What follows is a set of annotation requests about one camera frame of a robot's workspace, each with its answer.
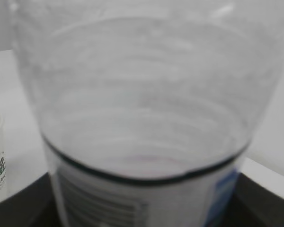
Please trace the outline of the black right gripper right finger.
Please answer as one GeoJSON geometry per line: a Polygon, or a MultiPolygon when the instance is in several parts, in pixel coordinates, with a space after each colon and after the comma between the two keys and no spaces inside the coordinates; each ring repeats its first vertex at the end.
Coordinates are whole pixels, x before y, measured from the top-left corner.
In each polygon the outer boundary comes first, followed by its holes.
{"type": "Polygon", "coordinates": [[[284,199],[239,175],[220,227],[284,227],[284,199]]]}

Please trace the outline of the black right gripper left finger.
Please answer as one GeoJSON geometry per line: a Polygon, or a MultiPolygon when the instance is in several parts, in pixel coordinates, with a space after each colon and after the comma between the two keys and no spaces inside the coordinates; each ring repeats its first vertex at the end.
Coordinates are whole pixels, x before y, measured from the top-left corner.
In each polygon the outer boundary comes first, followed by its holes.
{"type": "Polygon", "coordinates": [[[49,174],[0,202],[0,227],[60,227],[49,174]]]}

